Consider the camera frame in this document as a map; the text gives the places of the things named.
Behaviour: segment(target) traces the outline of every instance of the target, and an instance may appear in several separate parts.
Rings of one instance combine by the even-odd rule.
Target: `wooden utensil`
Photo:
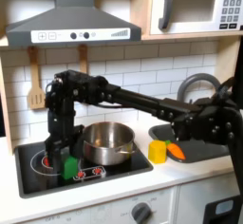
[[[87,46],[79,46],[80,71],[87,74]]]
[[[44,108],[46,95],[39,85],[37,47],[29,47],[28,56],[30,59],[30,71],[32,79],[32,89],[28,93],[28,105],[31,109]]]

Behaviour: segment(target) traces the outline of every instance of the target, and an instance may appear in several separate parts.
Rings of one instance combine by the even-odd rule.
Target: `pot handle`
[[[134,154],[134,153],[136,153],[138,151],[138,147],[137,147],[137,145],[135,144],[135,143],[133,143],[133,149],[132,149],[132,151],[124,151],[124,150],[122,150],[122,148],[121,149],[119,149],[118,151],[117,151],[117,153],[121,153],[121,154]]]

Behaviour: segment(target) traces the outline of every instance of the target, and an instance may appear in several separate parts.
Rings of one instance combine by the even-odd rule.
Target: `stainless steel pot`
[[[123,163],[136,152],[134,132],[117,122],[99,122],[83,132],[84,157],[100,165]]]

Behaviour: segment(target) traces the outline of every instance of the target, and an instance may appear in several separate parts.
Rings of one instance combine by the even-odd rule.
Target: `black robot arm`
[[[50,133],[46,150],[50,164],[60,171],[61,151],[65,147],[75,155],[77,136],[83,128],[74,127],[74,102],[93,105],[118,103],[170,122],[178,140],[194,138],[228,145],[243,196],[243,121],[228,91],[232,85],[233,79],[230,79],[212,98],[189,104],[130,92],[110,84],[104,77],[91,77],[72,70],[56,74],[46,97]]]

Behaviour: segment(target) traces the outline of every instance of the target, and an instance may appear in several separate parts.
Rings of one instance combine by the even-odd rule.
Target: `range hood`
[[[7,27],[10,46],[139,41],[139,27],[94,7],[94,0],[55,0],[56,8]]]

